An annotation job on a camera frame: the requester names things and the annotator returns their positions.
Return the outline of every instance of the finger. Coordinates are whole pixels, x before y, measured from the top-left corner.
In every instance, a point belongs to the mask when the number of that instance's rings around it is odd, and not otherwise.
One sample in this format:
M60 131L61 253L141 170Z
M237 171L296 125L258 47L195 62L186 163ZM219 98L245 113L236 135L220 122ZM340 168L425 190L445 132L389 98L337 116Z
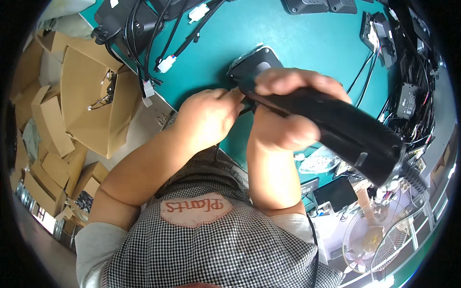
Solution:
M198 93L195 93L193 96L195 96L195 95L208 95L208 94L210 94L211 92L213 92L212 89L205 89L205 90L203 90L203 91L200 91L200 92L198 92Z
M208 91L208 94L211 97L216 98L216 99L219 99L226 93L227 93L227 89L224 89L224 88L218 88L218 89L213 89L213 90Z
M320 140L319 128L306 117L290 115L284 125L284 149L299 150Z
M229 107L237 107L244 97L245 95L238 88L233 88L231 91L223 94L219 100L228 104Z
M300 87L312 87L337 99L352 103L342 85L329 76L301 69L266 70L256 78L255 91L261 95L287 95Z
M235 121L237 120L238 115L244 108L245 108L245 104L240 103L235 107L235 109L229 112L229 114L227 115L227 117L224 119L224 122L223 122L224 131L226 131L227 133L229 132L229 130L232 128Z

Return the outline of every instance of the gingham apron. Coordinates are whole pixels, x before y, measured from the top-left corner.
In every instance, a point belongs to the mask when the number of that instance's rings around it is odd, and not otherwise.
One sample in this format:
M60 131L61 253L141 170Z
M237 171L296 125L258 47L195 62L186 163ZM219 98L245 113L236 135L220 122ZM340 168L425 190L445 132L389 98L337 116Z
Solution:
M279 228L251 207L248 176L212 147L162 186L108 261L104 287L311 287L317 246ZM162 202L217 193L232 209L190 228L162 217ZM342 272L319 263L316 287L336 287Z

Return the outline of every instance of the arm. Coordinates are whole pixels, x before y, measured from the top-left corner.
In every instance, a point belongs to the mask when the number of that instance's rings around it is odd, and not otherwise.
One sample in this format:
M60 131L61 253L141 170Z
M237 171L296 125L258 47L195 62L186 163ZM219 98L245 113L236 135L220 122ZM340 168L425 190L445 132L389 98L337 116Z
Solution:
M197 152L221 142L239 112L235 90L205 90L190 96L175 123L118 163L96 192L89 223L105 222L129 230L140 206Z
M350 103L342 86L333 78L300 69L269 69L256 78L261 95L287 95L300 87L318 91ZM262 105L254 114L247 146L249 193L254 206L266 214L306 215L293 152L317 142L318 127L309 119L283 118Z

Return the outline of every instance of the teal workbench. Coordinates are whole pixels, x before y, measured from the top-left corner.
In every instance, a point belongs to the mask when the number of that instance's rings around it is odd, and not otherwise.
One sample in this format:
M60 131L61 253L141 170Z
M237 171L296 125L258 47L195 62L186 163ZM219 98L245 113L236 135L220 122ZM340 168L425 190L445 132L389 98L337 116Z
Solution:
M96 4L81 12L93 27L97 26L94 14L102 2L97 0ZM289 14L282 0L226 2L203 27L198 43L191 43L167 73L155 73L155 59L163 50L175 20L167 22L165 29L154 40L149 63L152 76L164 82L156 87L156 91L177 111L187 97L203 89L231 88L225 75L230 63L261 43L271 46L285 67L318 71L335 78L347 90L371 53L359 38L362 13L385 13L385 8L377 2L355 2L358 9L355 15L329 12L298 16ZM186 13L166 56L174 53L196 26L197 22L188 24L188 21ZM368 69L350 93L353 102L362 91ZM378 116L389 94L391 74L381 61L377 62L360 109ZM252 113L242 115L220 144L244 168L247 167L246 146L252 123ZM313 149L308 149L305 155L312 152ZM299 176L301 183L319 177L320 186L332 179L332 174L326 173Z

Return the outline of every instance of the fan grille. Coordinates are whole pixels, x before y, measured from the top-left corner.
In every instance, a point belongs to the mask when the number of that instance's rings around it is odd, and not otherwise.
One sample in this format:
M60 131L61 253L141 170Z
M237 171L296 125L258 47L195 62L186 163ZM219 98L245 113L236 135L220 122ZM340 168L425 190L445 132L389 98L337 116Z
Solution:
M376 200L370 208L360 209L344 234L343 256L348 266L358 273L384 269L405 242L408 222L393 226L406 216L397 201L387 199ZM381 240L384 243L376 250Z

